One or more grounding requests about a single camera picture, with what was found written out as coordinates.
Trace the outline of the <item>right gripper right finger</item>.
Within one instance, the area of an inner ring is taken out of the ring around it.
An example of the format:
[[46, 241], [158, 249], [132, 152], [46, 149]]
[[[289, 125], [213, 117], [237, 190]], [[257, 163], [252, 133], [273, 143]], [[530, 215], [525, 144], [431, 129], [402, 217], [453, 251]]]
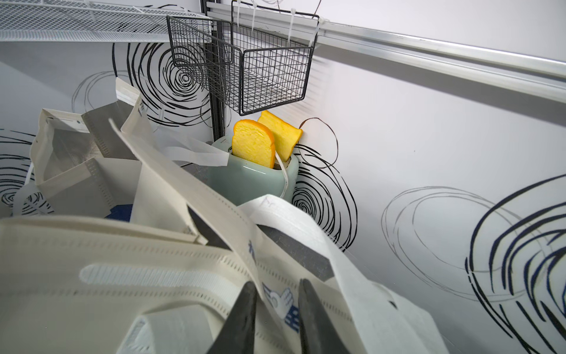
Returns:
[[349, 353], [307, 279], [300, 280], [298, 303], [302, 353]]

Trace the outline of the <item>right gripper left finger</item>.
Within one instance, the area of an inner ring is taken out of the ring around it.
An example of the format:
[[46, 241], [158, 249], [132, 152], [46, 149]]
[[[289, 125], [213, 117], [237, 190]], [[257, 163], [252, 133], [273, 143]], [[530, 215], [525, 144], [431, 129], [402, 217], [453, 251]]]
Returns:
[[208, 354], [254, 353], [257, 298], [255, 284], [248, 281], [242, 287]]

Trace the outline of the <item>takeout bag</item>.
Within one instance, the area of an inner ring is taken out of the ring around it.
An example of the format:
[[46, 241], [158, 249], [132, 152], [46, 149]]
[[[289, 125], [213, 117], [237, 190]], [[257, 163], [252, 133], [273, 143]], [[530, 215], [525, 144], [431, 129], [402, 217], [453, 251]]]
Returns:
[[210, 348], [244, 285], [260, 303], [256, 353], [299, 353], [299, 289], [332, 330], [326, 352], [446, 353], [432, 316], [368, 280], [308, 214], [276, 196], [235, 206], [135, 131], [117, 135], [142, 178], [193, 209], [225, 249], [100, 218], [1, 221], [3, 353], [182, 353]]
[[167, 127], [150, 124], [141, 92], [118, 78], [116, 102], [84, 114], [43, 109], [30, 150], [24, 186], [13, 215], [33, 213], [116, 218], [134, 224], [189, 230], [187, 205], [143, 167], [116, 134], [154, 147], [175, 165], [225, 166], [228, 153]]

